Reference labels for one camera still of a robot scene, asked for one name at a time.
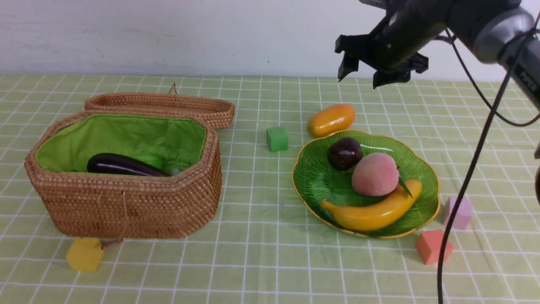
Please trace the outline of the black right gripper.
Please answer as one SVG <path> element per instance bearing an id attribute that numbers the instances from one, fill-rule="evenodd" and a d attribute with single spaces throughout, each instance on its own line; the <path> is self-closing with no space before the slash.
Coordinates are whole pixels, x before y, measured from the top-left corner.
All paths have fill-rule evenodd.
<path id="1" fill-rule="evenodd" d="M 364 35 L 341 35 L 335 52 L 343 53 L 337 80 L 342 81 L 365 63 L 376 70 L 373 89 L 407 83 L 411 72 L 424 73 L 429 58 L 417 53 L 444 29 L 451 0 L 365 0 L 363 4 L 384 10 L 384 18 Z"/>

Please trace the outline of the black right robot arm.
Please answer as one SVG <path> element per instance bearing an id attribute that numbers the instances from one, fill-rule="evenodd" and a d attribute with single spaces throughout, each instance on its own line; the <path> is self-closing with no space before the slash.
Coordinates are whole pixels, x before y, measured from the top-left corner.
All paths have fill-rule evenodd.
<path id="1" fill-rule="evenodd" d="M 482 63 L 499 64 L 539 106 L 540 43 L 535 20 L 519 0 L 367 0 L 383 8 L 384 19 L 365 35 L 341 35 L 342 80 L 363 62 L 375 69 L 373 87 L 406 83 L 412 71 L 425 72 L 429 60 L 419 50 L 448 29 Z"/>

